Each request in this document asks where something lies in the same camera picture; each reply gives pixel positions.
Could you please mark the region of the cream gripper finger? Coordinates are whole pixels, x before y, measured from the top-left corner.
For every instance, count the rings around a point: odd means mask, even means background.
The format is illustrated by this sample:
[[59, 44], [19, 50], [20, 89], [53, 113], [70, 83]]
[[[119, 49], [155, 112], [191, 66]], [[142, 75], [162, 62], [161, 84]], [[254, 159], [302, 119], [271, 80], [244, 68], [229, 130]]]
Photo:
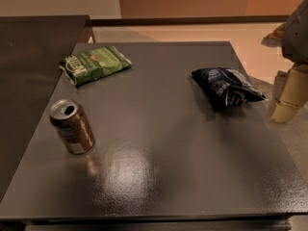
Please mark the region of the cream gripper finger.
[[269, 118], [288, 123], [307, 102], [308, 65], [295, 63], [287, 72], [279, 70], [269, 103]]
[[286, 24], [283, 23], [275, 28], [271, 33], [265, 36], [265, 39], [281, 40], [285, 32]]

